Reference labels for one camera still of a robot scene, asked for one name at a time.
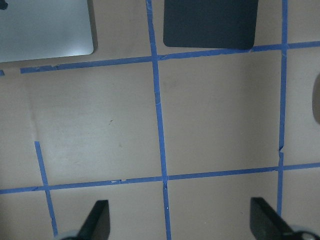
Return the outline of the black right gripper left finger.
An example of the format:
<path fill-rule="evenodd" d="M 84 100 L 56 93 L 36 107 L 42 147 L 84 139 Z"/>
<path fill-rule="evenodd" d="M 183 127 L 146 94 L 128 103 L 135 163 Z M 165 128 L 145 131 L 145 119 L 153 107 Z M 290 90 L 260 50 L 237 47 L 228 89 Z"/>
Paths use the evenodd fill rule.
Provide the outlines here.
<path fill-rule="evenodd" d="M 98 200 L 80 228 L 77 240 L 108 240 L 111 231 L 108 200 Z"/>

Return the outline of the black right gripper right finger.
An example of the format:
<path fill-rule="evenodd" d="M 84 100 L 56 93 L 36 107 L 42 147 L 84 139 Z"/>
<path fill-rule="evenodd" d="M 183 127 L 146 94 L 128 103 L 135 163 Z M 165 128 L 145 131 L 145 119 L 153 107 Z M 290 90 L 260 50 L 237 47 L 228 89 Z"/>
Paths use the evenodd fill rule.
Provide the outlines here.
<path fill-rule="evenodd" d="M 295 240 L 295 232 L 262 197 L 250 199 L 250 230 L 256 240 Z"/>

